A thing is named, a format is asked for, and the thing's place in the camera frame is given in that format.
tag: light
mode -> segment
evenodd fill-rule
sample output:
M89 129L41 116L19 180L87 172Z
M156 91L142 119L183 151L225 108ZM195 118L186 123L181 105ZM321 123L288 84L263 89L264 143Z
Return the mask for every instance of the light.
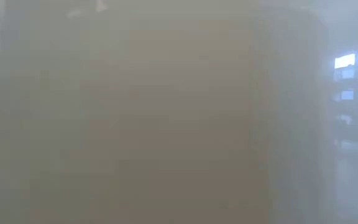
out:
M349 54L335 59L335 68L348 67L354 65L356 62L356 55Z

